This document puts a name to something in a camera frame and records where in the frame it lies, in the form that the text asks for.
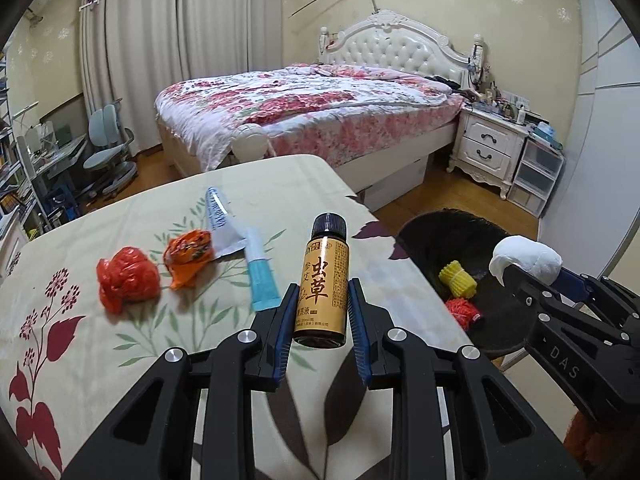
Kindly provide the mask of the orange black snack wrapper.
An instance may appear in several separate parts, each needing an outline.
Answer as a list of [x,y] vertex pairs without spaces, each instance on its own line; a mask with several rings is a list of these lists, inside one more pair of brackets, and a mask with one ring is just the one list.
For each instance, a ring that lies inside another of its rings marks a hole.
[[214,259],[209,231],[192,230],[171,238],[163,254],[164,265],[171,276],[170,288],[194,287],[198,272]]

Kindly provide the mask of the brown bottle yellow label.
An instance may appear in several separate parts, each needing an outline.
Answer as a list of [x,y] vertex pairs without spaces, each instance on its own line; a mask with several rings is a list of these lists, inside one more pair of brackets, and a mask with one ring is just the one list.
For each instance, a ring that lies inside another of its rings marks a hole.
[[294,340],[315,349],[344,346],[349,274],[346,221],[325,212],[314,219],[305,248]]

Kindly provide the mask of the beige curtain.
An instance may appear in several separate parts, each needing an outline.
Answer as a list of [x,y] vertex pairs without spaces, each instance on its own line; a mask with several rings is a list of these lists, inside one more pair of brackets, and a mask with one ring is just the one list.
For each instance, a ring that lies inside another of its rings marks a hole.
[[117,102],[131,154],[160,145],[154,102],[171,84],[282,64],[282,0],[82,0],[78,12],[86,109]]

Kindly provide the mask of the floral beige bed sheet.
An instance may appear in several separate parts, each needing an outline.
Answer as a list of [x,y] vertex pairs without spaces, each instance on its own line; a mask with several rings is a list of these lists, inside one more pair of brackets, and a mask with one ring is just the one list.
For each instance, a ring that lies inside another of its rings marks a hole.
[[[393,237],[321,158],[249,162],[152,188],[60,226],[20,248],[1,285],[1,408],[30,460],[58,478],[81,445],[157,361],[178,365],[252,324],[243,255],[209,263],[194,287],[160,277],[157,299],[109,315],[96,266],[134,247],[161,263],[173,237],[208,225],[216,188],[242,228],[255,229],[278,289],[302,274],[314,218],[347,224],[349,272],[371,304],[433,347],[468,337]],[[257,475],[263,479],[382,476],[392,395],[370,392],[352,350],[293,346],[285,380],[252,396]]]

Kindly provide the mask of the white nightstand with drawers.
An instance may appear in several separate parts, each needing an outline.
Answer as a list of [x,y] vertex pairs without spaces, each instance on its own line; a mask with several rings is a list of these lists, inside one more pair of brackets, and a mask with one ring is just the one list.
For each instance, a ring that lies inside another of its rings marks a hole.
[[447,171],[459,168],[476,183],[498,188],[506,200],[527,138],[523,126],[465,105],[458,115]]

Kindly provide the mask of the grey office chair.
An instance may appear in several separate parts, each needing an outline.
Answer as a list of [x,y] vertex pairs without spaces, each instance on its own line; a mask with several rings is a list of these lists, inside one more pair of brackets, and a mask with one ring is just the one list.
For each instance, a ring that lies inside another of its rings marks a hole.
[[131,158],[130,144],[134,133],[120,121],[121,99],[106,104],[89,118],[89,141],[93,153],[84,161],[84,168],[93,182],[84,189],[89,200],[99,196],[115,197],[137,177],[138,166]]

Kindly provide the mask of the white tufted headboard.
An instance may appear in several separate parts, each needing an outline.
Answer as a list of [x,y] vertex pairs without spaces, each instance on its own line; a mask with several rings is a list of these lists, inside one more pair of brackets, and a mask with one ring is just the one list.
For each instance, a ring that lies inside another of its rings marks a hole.
[[483,78],[485,43],[476,34],[471,52],[463,54],[434,28],[391,10],[379,10],[335,35],[325,27],[320,29],[318,58],[324,64],[392,68],[440,77],[469,89]]

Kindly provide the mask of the red foam net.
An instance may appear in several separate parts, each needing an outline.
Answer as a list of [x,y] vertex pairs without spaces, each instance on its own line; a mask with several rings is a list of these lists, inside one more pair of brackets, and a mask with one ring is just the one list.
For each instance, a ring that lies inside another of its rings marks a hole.
[[483,321],[483,315],[480,310],[465,298],[451,298],[445,302],[445,306],[465,333],[472,330],[477,323]]

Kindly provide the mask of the yellow foam net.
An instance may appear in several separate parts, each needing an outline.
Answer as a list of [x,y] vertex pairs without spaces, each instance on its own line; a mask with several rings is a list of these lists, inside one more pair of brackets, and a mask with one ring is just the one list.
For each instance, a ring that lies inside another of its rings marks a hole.
[[458,260],[451,261],[439,271],[439,281],[445,284],[454,298],[471,299],[477,290],[477,281],[464,270]]

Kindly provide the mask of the black lined trash bin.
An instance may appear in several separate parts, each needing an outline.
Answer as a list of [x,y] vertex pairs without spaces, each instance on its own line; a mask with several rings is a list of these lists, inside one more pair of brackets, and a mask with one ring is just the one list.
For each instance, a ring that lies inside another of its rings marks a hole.
[[495,247],[508,236],[474,214],[443,209],[410,220],[397,237],[472,343],[491,359],[523,349],[534,322],[534,312],[489,272]]

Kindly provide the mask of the white bookshelf with books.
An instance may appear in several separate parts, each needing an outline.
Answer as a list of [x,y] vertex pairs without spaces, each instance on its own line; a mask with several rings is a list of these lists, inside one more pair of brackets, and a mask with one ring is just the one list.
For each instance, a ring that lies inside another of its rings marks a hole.
[[1,215],[17,214],[27,238],[33,240],[46,230],[41,200],[29,179],[17,146],[11,112],[8,56],[1,50]]

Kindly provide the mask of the red crumpled plastic bag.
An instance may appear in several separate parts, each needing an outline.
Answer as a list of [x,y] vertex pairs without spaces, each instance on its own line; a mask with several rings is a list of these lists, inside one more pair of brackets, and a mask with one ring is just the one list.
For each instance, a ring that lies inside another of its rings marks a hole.
[[160,296],[157,265],[137,247],[122,248],[111,259],[96,265],[99,297],[109,314],[121,315],[124,305]]

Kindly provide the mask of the white paper ball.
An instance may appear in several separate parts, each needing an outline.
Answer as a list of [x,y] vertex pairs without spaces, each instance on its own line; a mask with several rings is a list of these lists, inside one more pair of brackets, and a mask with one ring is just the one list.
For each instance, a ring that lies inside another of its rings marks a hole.
[[500,240],[488,264],[490,274],[503,285],[503,274],[508,266],[518,266],[538,281],[551,285],[562,270],[562,257],[551,247],[513,235]]

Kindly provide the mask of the white blue toothpaste tube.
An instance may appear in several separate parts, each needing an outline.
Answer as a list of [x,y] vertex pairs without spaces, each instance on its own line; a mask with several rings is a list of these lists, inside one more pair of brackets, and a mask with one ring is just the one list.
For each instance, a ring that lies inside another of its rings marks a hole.
[[215,257],[224,258],[242,252],[246,247],[246,237],[236,225],[229,204],[218,188],[207,189],[205,206]]

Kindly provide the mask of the grey study desk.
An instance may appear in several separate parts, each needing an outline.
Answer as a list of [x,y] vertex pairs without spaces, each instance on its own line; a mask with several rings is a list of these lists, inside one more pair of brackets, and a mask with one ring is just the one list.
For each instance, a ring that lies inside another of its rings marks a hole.
[[18,136],[16,138],[17,151],[20,155],[23,169],[30,183],[40,195],[47,194],[50,182],[76,164],[87,144],[88,136],[86,134],[78,136],[78,138],[65,144],[62,148],[55,148],[51,155],[44,156],[43,162],[34,162],[32,154],[29,153],[26,136]]

